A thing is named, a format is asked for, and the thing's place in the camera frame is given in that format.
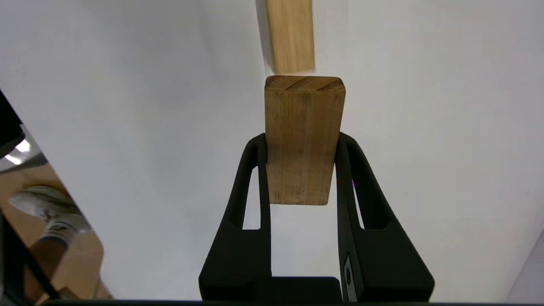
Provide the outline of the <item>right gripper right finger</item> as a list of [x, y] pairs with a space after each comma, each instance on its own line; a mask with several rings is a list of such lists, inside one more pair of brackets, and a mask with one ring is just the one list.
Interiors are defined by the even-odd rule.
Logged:
[[338, 252], [348, 302], [428, 302], [435, 281], [357, 141], [336, 147]]

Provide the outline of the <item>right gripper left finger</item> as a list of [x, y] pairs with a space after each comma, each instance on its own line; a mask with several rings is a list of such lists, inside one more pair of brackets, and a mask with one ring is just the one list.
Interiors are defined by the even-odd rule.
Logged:
[[[204, 301], [254, 300], [254, 283], [272, 276], [266, 149], [266, 136], [262, 133], [243, 150], [229, 201], [198, 278]], [[258, 170], [260, 228], [244, 229], [253, 169]]]

